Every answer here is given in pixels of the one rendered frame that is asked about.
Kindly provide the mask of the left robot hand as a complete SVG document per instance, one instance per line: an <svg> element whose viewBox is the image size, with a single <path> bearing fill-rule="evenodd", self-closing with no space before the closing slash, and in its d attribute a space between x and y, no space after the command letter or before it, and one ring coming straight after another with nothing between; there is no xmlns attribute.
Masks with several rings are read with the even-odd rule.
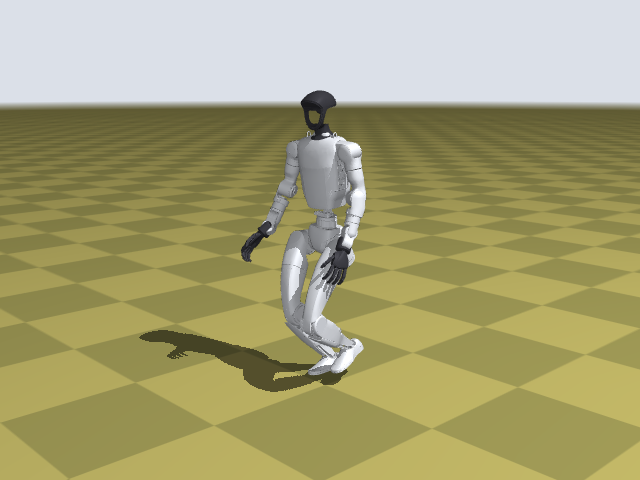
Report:
<svg viewBox="0 0 640 480"><path fill-rule="evenodd" d="M340 279L340 281L337 283L337 285L342 284L342 282L345 279L346 276L346 272L347 272L347 268L348 268L348 254L350 254L351 249L342 246L342 241L343 241L343 237L341 236L338 241L337 241L337 245L336 245L336 252L333 253L333 256L331 256L329 259L327 259L322 265L321 268L324 268L329 262L331 262L331 266L327 272L327 274L322 278L322 280L325 280L326 278L328 278L330 276L330 274L332 273L333 269L333 274L330 277L330 279L326 282L327 284L331 283L332 280L335 278L337 271L337 277L334 280L334 282L332 282L332 285L336 284L342 274L342 277ZM352 247L351 247L352 248ZM342 272L343 270L343 272Z"/></svg>

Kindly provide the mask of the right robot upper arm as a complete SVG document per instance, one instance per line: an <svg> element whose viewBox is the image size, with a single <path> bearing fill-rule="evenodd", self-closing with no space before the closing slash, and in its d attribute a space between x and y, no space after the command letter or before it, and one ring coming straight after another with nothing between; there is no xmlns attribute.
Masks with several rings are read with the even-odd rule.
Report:
<svg viewBox="0 0 640 480"><path fill-rule="evenodd" d="M300 140L291 141L286 147L287 158L284 169L285 179L281 182L278 193L288 198L294 197L298 191L296 181L300 169L298 164L297 145Z"/></svg>

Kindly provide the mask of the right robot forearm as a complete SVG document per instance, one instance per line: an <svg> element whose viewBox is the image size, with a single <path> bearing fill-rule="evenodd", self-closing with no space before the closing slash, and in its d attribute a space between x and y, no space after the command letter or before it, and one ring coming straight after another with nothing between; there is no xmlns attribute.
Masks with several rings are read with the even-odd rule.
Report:
<svg viewBox="0 0 640 480"><path fill-rule="evenodd" d="M280 184L281 184L281 182L280 182ZM280 184L279 184L279 186L280 186ZM279 189L279 186L278 186L278 189ZM267 235L272 235L272 234L274 234L276 232L277 225L280 223L281 218L282 218L282 216L284 214L284 211L285 211L286 207L289 204L289 201L287 201L287 199L285 197L282 197L282 195L278 193L278 189L277 189L276 195L275 195L275 197L273 199L274 202L272 204L272 207L270 208L270 211L269 211L269 213L267 215L267 218L262 223L262 225L266 221L269 221L271 223L271 228L266 232Z"/></svg>

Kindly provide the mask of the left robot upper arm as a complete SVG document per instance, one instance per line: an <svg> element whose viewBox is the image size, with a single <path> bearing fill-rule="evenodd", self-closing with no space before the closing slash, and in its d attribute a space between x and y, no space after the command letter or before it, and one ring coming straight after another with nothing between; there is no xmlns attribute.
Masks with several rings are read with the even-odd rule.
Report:
<svg viewBox="0 0 640 480"><path fill-rule="evenodd" d="M355 191L361 191L365 195L366 189L362 170L362 150L357 143L350 141L338 141L336 144L338 158L344 163L347 179L352 189L346 194L346 202L351 206L351 197Z"/></svg>

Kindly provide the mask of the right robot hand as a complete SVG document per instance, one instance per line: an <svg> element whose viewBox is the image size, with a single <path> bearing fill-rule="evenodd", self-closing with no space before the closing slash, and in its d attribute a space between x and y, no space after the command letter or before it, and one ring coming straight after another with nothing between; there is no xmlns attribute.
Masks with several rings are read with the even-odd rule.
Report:
<svg viewBox="0 0 640 480"><path fill-rule="evenodd" d="M250 254L252 253L253 249L260 243L262 238L268 238L270 236L266 234L266 232L270 228L271 223L269 221L266 221L262 226L258 228L258 232L254 233L246 240L245 245L241 249L242 258L245 261L251 262Z"/></svg>

